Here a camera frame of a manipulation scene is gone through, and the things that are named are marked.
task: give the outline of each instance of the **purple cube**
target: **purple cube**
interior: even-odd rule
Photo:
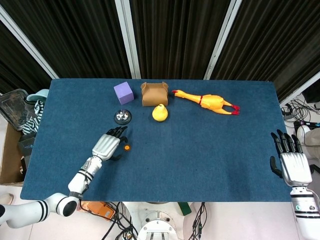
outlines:
[[[121,105],[127,104],[135,99],[134,93],[132,92],[128,82],[125,81],[117,86],[114,86],[113,88]]]

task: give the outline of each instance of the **yellow rubber chicken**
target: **yellow rubber chicken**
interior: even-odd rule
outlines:
[[[168,117],[168,110],[163,104],[160,104],[152,111],[152,117],[158,122],[163,122]]]
[[[240,107],[225,101],[221,96],[210,94],[203,96],[192,95],[181,90],[173,90],[172,92],[176,97],[189,99],[190,101],[200,104],[204,109],[209,109],[217,114],[239,115]],[[224,105],[233,107],[235,111],[229,112],[224,110],[222,108]]]

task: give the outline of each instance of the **cardboard box on floor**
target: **cardboard box on floor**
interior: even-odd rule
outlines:
[[[23,175],[20,173],[22,154],[18,141],[22,135],[11,124],[7,125],[3,144],[2,162],[0,161],[0,185],[22,186]]]

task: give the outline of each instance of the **plastic container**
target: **plastic container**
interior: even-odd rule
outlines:
[[[27,96],[28,93],[23,89],[16,89],[0,96],[0,114],[17,131],[22,130],[32,116],[24,100]]]

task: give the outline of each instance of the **robotic finger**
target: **robotic finger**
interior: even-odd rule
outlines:
[[[320,174],[320,167],[318,167],[317,165],[311,164],[309,167],[310,167],[311,174],[313,174],[314,171],[316,171],[318,174]]]
[[[124,132],[124,130],[126,130],[128,127],[127,126],[124,126],[124,127],[121,127],[115,134],[114,136],[116,138],[119,138],[121,136],[121,134]]]
[[[280,142],[278,136],[276,134],[274,134],[273,132],[271,133],[271,137],[273,138],[276,151],[277,151],[278,155],[280,156],[280,154],[282,154],[284,152],[284,149],[282,148],[281,142]]]
[[[128,142],[128,138],[126,136],[120,137],[120,143],[122,143],[122,142],[127,143]]]
[[[285,133],[284,134],[287,142],[288,142],[288,146],[289,146],[289,151],[291,153],[295,153],[296,152],[296,147],[295,147],[295,144],[294,144],[294,141],[292,140],[292,138],[288,135],[288,133]]]
[[[121,129],[121,127],[120,126],[118,126],[118,127],[116,127],[116,128],[112,128],[112,129],[110,129],[109,131],[107,131],[107,135],[110,135],[110,136],[114,136],[117,132],[118,132],[118,130],[120,130]]]
[[[277,175],[279,178],[283,178],[282,177],[282,171],[280,169],[277,168],[277,165],[276,165],[276,159],[274,156],[271,156],[270,157],[270,168],[271,168],[271,171]]]
[[[296,152],[302,154],[303,152],[299,139],[295,135],[292,135],[292,139],[294,141]]]
[[[288,146],[288,142],[287,142],[287,138],[286,136],[284,135],[284,133],[277,129],[276,132],[279,134],[279,137],[281,139],[281,143],[282,143],[282,147],[283,147],[283,151],[285,153],[288,153],[289,152],[289,146]]]

